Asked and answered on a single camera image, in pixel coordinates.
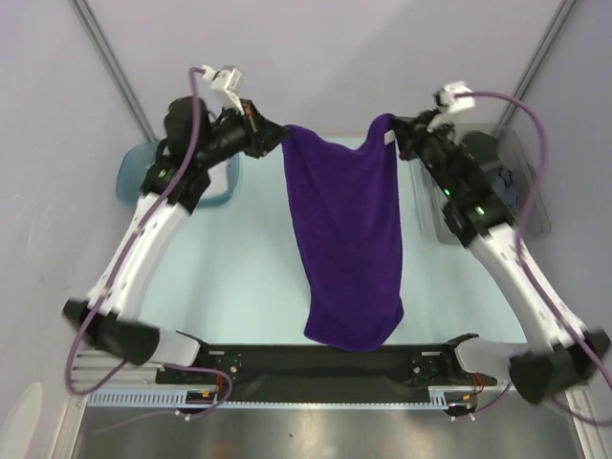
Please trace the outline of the light blue towel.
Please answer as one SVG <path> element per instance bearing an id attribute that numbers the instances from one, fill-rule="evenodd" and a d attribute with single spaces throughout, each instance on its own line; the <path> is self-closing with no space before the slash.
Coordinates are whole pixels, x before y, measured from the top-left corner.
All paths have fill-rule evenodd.
<path id="1" fill-rule="evenodd" d="M 230 191 L 229 165 L 220 163 L 208 171 L 209 185 L 200 197 L 199 205 L 208 206 L 222 201 Z"/>

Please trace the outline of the purple towel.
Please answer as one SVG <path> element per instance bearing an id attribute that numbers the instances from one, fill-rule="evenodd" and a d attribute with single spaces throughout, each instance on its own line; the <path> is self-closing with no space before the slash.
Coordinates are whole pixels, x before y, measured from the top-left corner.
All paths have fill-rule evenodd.
<path id="1" fill-rule="evenodd" d="M 295 240 L 310 289 L 304 335 L 351 352 L 380 348 L 404 317 L 403 236 L 392 117 L 356 148 L 292 125 L 282 144 Z"/>

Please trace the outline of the dark blue grey towel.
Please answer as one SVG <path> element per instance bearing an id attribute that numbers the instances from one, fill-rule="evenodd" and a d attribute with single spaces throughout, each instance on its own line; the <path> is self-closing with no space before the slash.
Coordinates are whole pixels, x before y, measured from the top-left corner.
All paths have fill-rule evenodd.
<path id="1" fill-rule="evenodd" d="M 516 188 L 513 173 L 506 166 L 501 166 L 492 179 L 492 189 L 509 209 L 517 209 L 520 194 Z"/>

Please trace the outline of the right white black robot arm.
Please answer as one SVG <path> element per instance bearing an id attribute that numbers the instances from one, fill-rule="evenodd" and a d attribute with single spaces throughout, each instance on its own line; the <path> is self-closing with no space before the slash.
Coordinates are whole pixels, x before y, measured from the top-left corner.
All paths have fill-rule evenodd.
<path id="1" fill-rule="evenodd" d="M 594 360 L 604 358 L 611 339 L 602 329 L 588 330 L 565 305 L 517 240 L 513 213 L 466 147 L 453 140 L 453 125 L 434 125 L 439 114 L 392 117 L 400 158 L 419 161 L 446 196 L 448 228 L 492 277 L 527 340 L 518 346 L 463 336 L 440 360 L 441 375 L 460 384 L 483 373 L 512 383 L 525 401 L 540 404 L 587 383 L 596 371 Z"/>

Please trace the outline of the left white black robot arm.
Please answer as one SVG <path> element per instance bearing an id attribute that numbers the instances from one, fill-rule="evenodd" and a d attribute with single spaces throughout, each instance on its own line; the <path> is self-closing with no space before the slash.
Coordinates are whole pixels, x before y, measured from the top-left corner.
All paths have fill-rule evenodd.
<path id="1" fill-rule="evenodd" d="M 249 99 L 223 109 L 216 120 L 203 102 L 194 112 L 193 101 L 170 103 L 166 136 L 147 169 L 128 231 L 99 281 L 85 298 L 69 299 L 62 314 L 76 329 L 76 343 L 134 365 L 174 364 L 187 381 L 198 383 L 210 371 L 201 341 L 142 322 L 144 295 L 170 242 L 208 188 L 210 170 L 238 153 L 264 157 L 289 131 L 263 117 Z"/>

